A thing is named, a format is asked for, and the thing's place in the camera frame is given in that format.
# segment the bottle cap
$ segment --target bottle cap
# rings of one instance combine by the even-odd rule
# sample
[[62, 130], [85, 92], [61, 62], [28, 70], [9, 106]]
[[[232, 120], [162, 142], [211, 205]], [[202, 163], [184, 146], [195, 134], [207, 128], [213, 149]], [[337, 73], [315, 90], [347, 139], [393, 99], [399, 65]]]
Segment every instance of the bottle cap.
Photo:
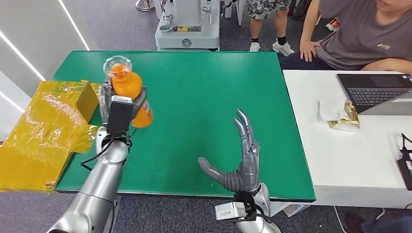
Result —
[[103, 64], [103, 71], [110, 78], [122, 78], [132, 71], [132, 62], [124, 56], [113, 56]]

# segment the black cable on table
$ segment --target black cable on table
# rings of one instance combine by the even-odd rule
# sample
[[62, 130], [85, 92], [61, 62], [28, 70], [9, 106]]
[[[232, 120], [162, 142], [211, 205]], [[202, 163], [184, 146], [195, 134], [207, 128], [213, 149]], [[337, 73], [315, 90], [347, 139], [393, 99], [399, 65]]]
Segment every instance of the black cable on table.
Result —
[[102, 155], [102, 154], [109, 148], [109, 146], [113, 143], [114, 140], [115, 140], [115, 135], [113, 134], [113, 137], [110, 139], [110, 141], [109, 141], [109, 143], [107, 144], [107, 146], [106, 146], [102, 151], [100, 151], [100, 153], [96, 154], [95, 156], [93, 156], [93, 157], [91, 157], [91, 158], [88, 158], [88, 159], [80, 162], [80, 165], [81, 165], [82, 167], [86, 168], [87, 170], [91, 171], [92, 169], [91, 169], [89, 166], [87, 166], [86, 163], [88, 163], [88, 162], [90, 162], [90, 161], [92, 161], [92, 160], [95, 160], [95, 159], [98, 158], [100, 155]]
[[133, 135], [135, 135], [136, 130], [137, 130], [137, 129], [135, 129], [135, 130], [133, 131], [133, 133], [130, 135], [130, 137], [133, 137]]

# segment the camouflage shorts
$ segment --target camouflage shorts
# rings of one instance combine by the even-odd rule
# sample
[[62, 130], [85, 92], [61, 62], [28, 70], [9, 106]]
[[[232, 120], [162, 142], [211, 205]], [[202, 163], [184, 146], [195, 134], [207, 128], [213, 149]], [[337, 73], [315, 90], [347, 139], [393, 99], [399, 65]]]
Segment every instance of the camouflage shorts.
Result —
[[291, 0], [247, 0], [247, 10], [252, 18], [266, 19], [273, 9], [284, 11], [290, 4]]

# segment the logo on t-shirt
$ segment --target logo on t-shirt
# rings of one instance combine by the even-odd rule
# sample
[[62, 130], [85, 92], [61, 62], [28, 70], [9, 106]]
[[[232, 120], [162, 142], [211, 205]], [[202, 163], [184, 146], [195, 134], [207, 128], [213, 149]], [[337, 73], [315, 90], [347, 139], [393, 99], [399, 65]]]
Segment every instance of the logo on t-shirt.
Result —
[[392, 46], [390, 45], [384, 45], [384, 44], [378, 44], [378, 47], [389, 50]]

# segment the gray carpet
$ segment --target gray carpet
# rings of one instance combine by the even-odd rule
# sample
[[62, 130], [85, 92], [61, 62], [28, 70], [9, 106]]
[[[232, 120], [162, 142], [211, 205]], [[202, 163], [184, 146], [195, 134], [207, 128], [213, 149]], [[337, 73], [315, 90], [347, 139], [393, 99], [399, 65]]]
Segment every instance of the gray carpet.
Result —
[[[139, 12], [134, 0], [72, 0], [87, 22], [102, 50], [156, 50], [154, 33], [158, 20], [155, 12]], [[249, 18], [245, 12], [243, 25], [235, 12], [230, 20], [222, 19], [221, 50], [249, 50]], [[328, 31], [322, 20], [315, 29], [314, 40]], [[289, 21], [288, 41], [298, 50], [303, 23]], [[264, 22], [259, 37], [262, 51], [271, 51], [275, 41], [272, 19]], [[0, 233], [42, 233], [65, 212], [72, 194], [0, 193]], [[216, 223], [214, 206], [221, 200], [122, 197], [117, 207], [115, 233], [238, 233], [232, 223]], [[348, 211], [367, 220], [380, 214], [380, 208], [338, 207], [343, 218]], [[410, 211], [387, 210], [382, 217], [411, 215]], [[342, 232], [333, 207], [312, 206], [288, 218], [281, 212], [275, 216], [283, 233]]]
[[[199, 200], [123, 196], [114, 233], [240, 233], [235, 223], [216, 222], [214, 206], [226, 200]], [[337, 207], [344, 215], [354, 212], [366, 221], [373, 221], [381, 208]], [[381, 219], [412, 216], [409, 210], [386, 209]], [[332, 206], [311, 206], [287, 217], [283, 212], [274, 216], [283, 233], [341, 233]]]

